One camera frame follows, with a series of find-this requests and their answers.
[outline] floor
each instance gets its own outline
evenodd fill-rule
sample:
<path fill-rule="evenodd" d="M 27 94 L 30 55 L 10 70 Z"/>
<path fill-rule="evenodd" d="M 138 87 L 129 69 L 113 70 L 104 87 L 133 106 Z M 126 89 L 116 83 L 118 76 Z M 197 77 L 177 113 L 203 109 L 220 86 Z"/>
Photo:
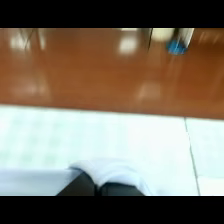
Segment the floor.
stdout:
<path fill-rule="evenodd" d="M 118 156 L 159 195 L 224 195 L 223 47 L 145 45 L 115 29 L 1 29 L 0 167 Z"/>

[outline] white cloth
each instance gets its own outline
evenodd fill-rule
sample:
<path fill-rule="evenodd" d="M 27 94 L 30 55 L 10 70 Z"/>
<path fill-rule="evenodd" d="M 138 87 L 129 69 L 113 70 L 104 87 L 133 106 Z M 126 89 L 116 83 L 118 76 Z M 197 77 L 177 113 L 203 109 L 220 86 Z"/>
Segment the white cloth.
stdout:
<path fill-rule="evenodd" d="M 71 168 L 78 168 L 86 172 L 98 187 L 107 182 L 114 182 L 135 186 L 145 196 L 155 195 L 152 193 L 152 186 L 146 183 L 136 165 L 125 159 L 82 160 L 73 164 Z"/>

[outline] wooden surface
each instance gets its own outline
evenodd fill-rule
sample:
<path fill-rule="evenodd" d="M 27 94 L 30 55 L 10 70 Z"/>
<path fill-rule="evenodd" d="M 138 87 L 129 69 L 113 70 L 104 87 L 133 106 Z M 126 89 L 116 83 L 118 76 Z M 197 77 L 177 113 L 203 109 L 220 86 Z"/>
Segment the wooden surface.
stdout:
<path fill-rule="evenodd" d="M 174 56 L 158 43 L 147 51 L 143 39 L 113 29 L 2 29 L 0 103 L 224 118 L 222 45 L 194 42 Z"/>

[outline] blue object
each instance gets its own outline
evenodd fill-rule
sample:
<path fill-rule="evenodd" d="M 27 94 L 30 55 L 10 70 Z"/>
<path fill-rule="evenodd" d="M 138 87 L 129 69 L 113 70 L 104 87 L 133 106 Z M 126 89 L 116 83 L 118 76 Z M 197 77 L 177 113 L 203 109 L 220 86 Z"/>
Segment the blue object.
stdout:
<path fill-rule="evenodd" d="M 184 54 L 187 51 L 187 48 L 184 46 L 184 44 L 177 40 L 171 40 L 169 43 L 167 43 L 166 48 L 169 53 L 175 55 Z"/>

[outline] beige object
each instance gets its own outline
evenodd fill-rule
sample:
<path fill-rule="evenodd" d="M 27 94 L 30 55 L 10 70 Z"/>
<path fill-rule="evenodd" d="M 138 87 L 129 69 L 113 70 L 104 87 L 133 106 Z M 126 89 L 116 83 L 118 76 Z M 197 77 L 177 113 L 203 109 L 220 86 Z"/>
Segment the beige object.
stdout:
<path fill-rule="evenodd" d="M 152 40 L 168 41 L 171 39 L 175 28 L 153 28 Z"/>

